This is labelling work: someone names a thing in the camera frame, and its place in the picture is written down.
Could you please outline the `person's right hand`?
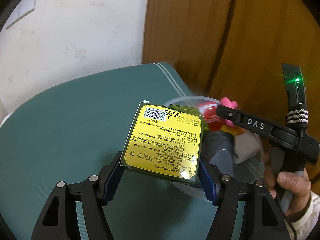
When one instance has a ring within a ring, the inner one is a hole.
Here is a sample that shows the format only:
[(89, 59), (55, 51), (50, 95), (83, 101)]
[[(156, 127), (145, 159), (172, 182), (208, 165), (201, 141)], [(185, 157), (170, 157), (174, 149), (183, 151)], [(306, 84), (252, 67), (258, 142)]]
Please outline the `person's right hand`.
[(293, 193), (291, 205), (284, 213), (284, 216), (289, 222), (296, 222), (306, 212), (311, 194), (311, 183), (306, 168), (301, 177), (291, 172), (280, 172), (275, 177), (271, 170), (270, 154), (268, 152), (262, 156), (262, 161), (265, 165), (264, 183), (273, 199), (277, 196), (277, 192), (274, 189), (276, 184)]

